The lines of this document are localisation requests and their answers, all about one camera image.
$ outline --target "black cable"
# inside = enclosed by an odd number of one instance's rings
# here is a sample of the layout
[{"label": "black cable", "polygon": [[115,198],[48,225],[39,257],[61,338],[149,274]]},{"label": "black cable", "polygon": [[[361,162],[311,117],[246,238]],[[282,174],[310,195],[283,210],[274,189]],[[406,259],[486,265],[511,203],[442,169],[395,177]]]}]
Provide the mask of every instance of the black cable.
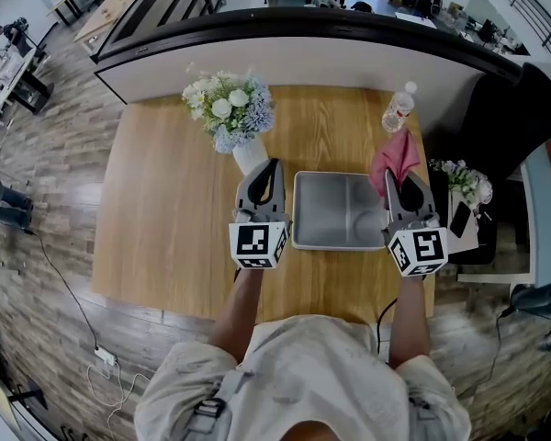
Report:
[{"label": "black cable", "polygon": [[[15,230],[19,230],[18,228],[15,228],[13,227],[12,225],[10,224],[6,224],[2,221],[0,221],[0,224],[2,225],[5,225],[6,227],[10,227],[11,229],[15,229]],[[51,265],[51,267],[55,270],[55,272],[59,275],[59,277],[62,279],[63,281],[63,284],[65,285],[65,287],[67,288],[68,291],[70,291],[70,294],[72,295],[73,297],[73,300],[75,300],[75,303],[77,304],[78,308],[80,309],[80,312],[82,313],[82,315],[84,316],[84,320],[85,322],[87,323],[88,325],[88,328],[90,329],[90,332],[92,332],[92,336],[94,337],[94,349],[98,349],[98,338],[96,337],[96,332],[94,331],[94,328],[92,328],[92,325],[90,324],[90,321],[88,320],[88,318],[86,317],[85,315],[85,312],[84,312],[84,308],[82,307],[82,304],[80,304],[80,301],[75,297],[75,294],[73,294],[73,291],[72,289],[69,287],[69,285],[67,284],[67,281],[65,280],[65,278],[63,277],[62,273],[59,271],[59,269],[57,269],[57,266],[55,266],[51,260],[49,259],[49,257],[47,256],[47,252],[45,251],[45,245],[43,244],[43,239],[40,238],[40,236],[36,233],[34,233],[31,229],[22,229],[22,232],[25,233],[26,235],[32,235],[34,237],[37,237],[39,239],[39,242],[40,242],[40,248],[41,250],[43,251],[43,254],[45,255],[45,259],[47,260],[47,263],[49,263]]]},{"label": "black cable", "polygon": [[386,315],[386,312],[389,311],[392,306],[398,302],[398,298],[395,298],[393,301],[389,303],[389,305],[382,311],[382,313],[379,315],[379,319],[377,319],[377,355],[379,356],[379,347],[381,346],[380,336],[379,336],[379,326],[382,323],[382,319],[384,318],[384,315]]},{"label": "black cable", "polygon": [[544,315],[541,315],[539,313],[534,313],[534,312],[531,312],[531,311],[528,311],[527,309],[516,309],[517,311],[521,311],[521,312],[524,312],[524,313],[530,313],[531,315],[534,315],[535,317],[541,317],[542,319],[546,319],[546,320],[550,320],[551,321],[551,318],[550,317],[545,317]]},{"label": "black cable", "polygon": [[475,389],[475,388],[479,387],[480,385],[486,384],[487,382],[490,382],[492,380],[492,377],[494,376],[494,368],[496,367],[496,361],[498,361],[498,356],[500,355],[500,350],[502,349],[502,337],[501,337],[501,334],[500,334],[500,319],[503,318],[503,317],[507,317],[508,315],[510,315],[510,313],[511,312],[508,312],[508,309],[507,309],[506,311],[501,313],[498,316],[498,318],[496,319],[496,335],[498,336],[498,349],[496,350],[496,354],[494,355],[494,358],[492,359],[492,364],[491,364],[491,367],[489,369],[488,377],[485,380],[482,380],[481,382],[476,384],[475,386],[472,386],[469,389],[464,390],[463,393],[461,393],[460,395],[457,396],[457,398],[463,399],[466,396],[468,391],[470,391],[472,389]]}]

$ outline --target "smartphone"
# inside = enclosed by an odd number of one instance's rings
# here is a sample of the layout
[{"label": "smartphone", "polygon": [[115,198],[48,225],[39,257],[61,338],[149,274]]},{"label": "smartphone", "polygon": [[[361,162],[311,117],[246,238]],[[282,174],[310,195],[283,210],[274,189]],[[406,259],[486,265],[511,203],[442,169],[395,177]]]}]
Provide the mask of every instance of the smartphone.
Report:
[{"label": "smartphone", "polygon": [[449,229],[455,234],[455,237],[458,239],[463,235],[463,231],[466,229],[467,220],[469,219],[469,214],[471,214],[471,209],[464,202],[460,202],[455,211],[455,216],[451,220],[451,225]]}]

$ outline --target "light blue desk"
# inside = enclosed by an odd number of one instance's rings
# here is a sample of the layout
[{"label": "light blue desk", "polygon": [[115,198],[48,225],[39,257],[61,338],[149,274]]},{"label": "light blue desk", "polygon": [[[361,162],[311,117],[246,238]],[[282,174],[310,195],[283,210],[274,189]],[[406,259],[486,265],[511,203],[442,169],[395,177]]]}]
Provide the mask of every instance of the light blue desk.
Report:
[{"label": "light blue desk", "polygon": [[551,165],[544,145],[521,166],[529,220],[530,268],[528,273],[461,274],[461,282],[527,284],[536,287],[551,283]]}]

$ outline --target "white shirt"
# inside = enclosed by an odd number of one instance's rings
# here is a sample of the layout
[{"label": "white shirt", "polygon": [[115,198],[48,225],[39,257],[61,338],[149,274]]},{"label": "white shirt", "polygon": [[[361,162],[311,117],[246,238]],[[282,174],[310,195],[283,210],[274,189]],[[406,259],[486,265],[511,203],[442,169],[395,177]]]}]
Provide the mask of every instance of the white shirt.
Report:
[{"label": "white shirt", "polygon": [[[194,407],[235,368],[217,347],[175,345],[135,412],[139,440],[181,439]],[[392,370],[366,325],[322,316],[258,325],[242,369],[253,375],[228,403],[225,441],[279,441],[304,421],[328,425],[342,441],[469,439],[467,412],[431,359]]]}]

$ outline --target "plastic water bottle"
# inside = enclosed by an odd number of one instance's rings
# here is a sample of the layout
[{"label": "plastic water bottle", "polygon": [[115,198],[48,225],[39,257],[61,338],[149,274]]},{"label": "plastic water bottle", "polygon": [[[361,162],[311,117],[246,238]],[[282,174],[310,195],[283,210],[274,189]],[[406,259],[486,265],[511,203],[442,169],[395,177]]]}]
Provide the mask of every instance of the plastic water bottle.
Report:
[{"label": "plastic water bottle", "polygon": [[403,92],[396,92],[389,102],[388,109],[382,117],[382,126],[388,132],[396,132],[406,122],[406,118],[414,109],[412,95],[416,92],[416,84],[408,82]]}]

